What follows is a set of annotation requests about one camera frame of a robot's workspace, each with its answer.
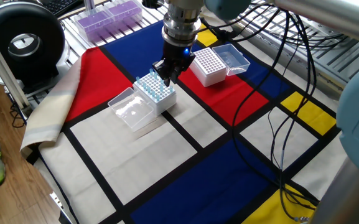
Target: wooden floor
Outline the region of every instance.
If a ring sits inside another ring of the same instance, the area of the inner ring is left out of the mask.
[[[60,210],[49,197],[52,189],[20,155],[25,128],[12,127],[10,107],[11,102],[0,85],[0,142],[6,166],[6,179],[0,186],[0,223],[59,223]]]

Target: red rectangle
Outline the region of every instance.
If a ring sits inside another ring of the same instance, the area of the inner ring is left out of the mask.
[[[189,87],[229,125],[232,124],[233,117],[240,103],[253,90],[236,75],[226,77],[225,81],[204,87],[191,69],[188,69],[180,75],[179,80]],[[246,119],[267,102],[268,100],[256,91],[241,107],[235,124]]]
[[[66,121],[114,98],[132,86],[99,48],[88,49],[79,60],[80,83]]]

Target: black round device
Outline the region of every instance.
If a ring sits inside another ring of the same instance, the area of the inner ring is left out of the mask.
[[[0,51],[15,78],[32,87],[58,74],[65,38],[57,18],[27,1],[0,5]]]

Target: transparent box lid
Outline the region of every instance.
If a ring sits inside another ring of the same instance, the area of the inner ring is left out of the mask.
[[[83,29],[85,33],[89,33],[110,24],[111,15],[101,7],[81,12],[74,17],[74,20],[78,23],[79,28]]]
[[[212,50],[215,51],[228,67],[228,76],[246,72],[250,65],[250,62],[244,58],[243,54],[233,44],[213,47]]]
[[[117,0],[105,4],[114,21],[122,21],[131,16],[141,15],[142,7],[133,0]]]
[[[109,101],[108,105],[132,131],[145,127],[156,118],[153,107],[148,105],[140,92],[130,87]]]

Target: metal rod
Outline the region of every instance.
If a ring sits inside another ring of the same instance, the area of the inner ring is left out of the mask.
[[[85,12],[88,13],[95,8],[95,2],[93,0],[84,0]]]
[[[0,53],[0,76],[4,81],[4,84],[6,85],[7,89],[11,92],[12,97],[14,98],[15,102],[20,107],[20,109],[22,110],[26,109],[26,111],[28,111],[30,108],[30,103],[27,100],[26,96],[24,95],[22,89],[17,84],[17,81],[13,76],[11,69],[7,65],[1,53]]]
[[[309,224],[359,224],[359,168],[347,158]]]
[[[274,0],[274,4],[359,40],[359,0]]]

